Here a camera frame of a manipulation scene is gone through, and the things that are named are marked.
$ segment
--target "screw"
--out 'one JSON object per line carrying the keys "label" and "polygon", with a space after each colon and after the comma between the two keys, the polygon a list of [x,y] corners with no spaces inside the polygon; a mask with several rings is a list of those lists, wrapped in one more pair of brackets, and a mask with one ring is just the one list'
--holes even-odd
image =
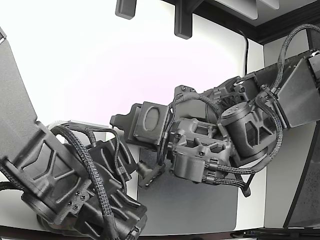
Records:
{"label": "screw", "polygon": [[246,89],[244,88],[244,87],[241,87],[240,89],[239,89],[239,93],[244,93],[246,91]]}

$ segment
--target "shelf bracket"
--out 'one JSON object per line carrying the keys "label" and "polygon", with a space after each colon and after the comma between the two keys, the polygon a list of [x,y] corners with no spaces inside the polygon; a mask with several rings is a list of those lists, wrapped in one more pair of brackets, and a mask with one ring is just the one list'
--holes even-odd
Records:
{"label": "shelf bracket", "polygon": [[[183,39],[192,37],[193,12],[204,0],[172,0],[175,5],[174,34]],[[115,15],[132,19],[136,14],[137,0],[117,0]]]}
{"label": "shelf bracket", "polygon": [[174,34],[183,39],[192,37],[193,12],[204,0],[176,0]]}
{"label": "shelf bracket", "polygon": [[132,19],[136,14],[137,0],[117,0],[115,15],[124,19]]}

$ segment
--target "black frame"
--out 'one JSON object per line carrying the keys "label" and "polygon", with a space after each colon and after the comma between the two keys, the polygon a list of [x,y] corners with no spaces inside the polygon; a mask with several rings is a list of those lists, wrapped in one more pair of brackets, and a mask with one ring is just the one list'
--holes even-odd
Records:
{"label": "black frame", "polygon": [[[242,31],[249,39],[261,45],[287,36],[299,25],[320,23],[320,1],[300,7],[258,26],[253,26],[204,0],[162,1],[176,6],[174,33],[184,39],[192,36],[192,13],[236,33]],[[137,0],[117,0],[116,15],[126,19],[133,18],[136,3]]]}

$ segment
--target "black trim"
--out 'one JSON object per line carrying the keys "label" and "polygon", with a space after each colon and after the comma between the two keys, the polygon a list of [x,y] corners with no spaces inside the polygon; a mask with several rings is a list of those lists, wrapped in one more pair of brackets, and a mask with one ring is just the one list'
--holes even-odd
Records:
{"label": "black trim", "polygon": [[310,145],[310,148],[309,148],[308,155],[306,157],[306,161],[305,161],[305,164],[304,164],[304,167],[303,167],[303,171],[302,171],[302,174],[301,174],[301,178],[300,178],[298,187],[297,187],[297,189],[295,191],[295,194],[294,194],[294,197],[293,197],[293,201],[291,203],[289,212],[288,212],[288,214],[286,216],[286,219],[284,221],[284,224],[283,224],[284,228],[288,227],[288,225],[290,223],[290,220],[291,220],[291,217],[292,217],[292,215],[294,213],[295,207],[297,205],[297,202],[298,202],[302,187],[303,187],[305,179],[306,179],[306,175],[308,173],[310,162],[311,162],[311,159],[312,159],[313,154],[314,154],[315,146],[316,146],[317,140],[319,138],[319,133],[320,133],[320,122],[318,121],[316,123],[315,129],[314,129],[314,132],[313,132],[311,145]]}
{"label": "black trim", "polygon": [[6,39],[6,38],[7,38],[7,35],[5,34],[5,32],[0,27],[0,40],[1,39]]}
{"label": "black trim", "polygon": [[[176,5],[176,0],[162,1]],[[239,32],[238,30],[241,30],[249,39],[264,45],[287,36],[295,27],[299,25],[319,24],[320,1],[317,0],[312,2],[259,26],[253,26],[250,23],[206,1],[201,3],[193,13],[236,33]]]}
{"label": "black trim", "polygon": [[310,29],[306,30],[306,37],[308,39],[309,49],[314,49],[314,43],[312,41],[312,35],[311,35],[311,30]]}

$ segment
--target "white background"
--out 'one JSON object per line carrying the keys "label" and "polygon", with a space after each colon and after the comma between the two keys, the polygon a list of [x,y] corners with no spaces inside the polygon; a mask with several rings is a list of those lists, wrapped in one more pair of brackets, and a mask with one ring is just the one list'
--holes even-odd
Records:
{"label": "white background", "polygon": [[[115,7],[116,0],[1,1],[0,26],[45,125],[70,119],[108,125],[134,103],[168,104],[178,85],[200,93],[243,74],[241,35],[193,16],[193,37],[185,40],[174,35],[168,3],[138,0],[132,20],[115,16]],[[263,47],[249,46],[252,72],[264,67]],[[238,206],[238,218],[251,228],[263,226],[265,172],[254,184],[262,192],[252,189],[248,199],[240,193]],[[20,195],[1,192],[0,225],[39,229]]]}

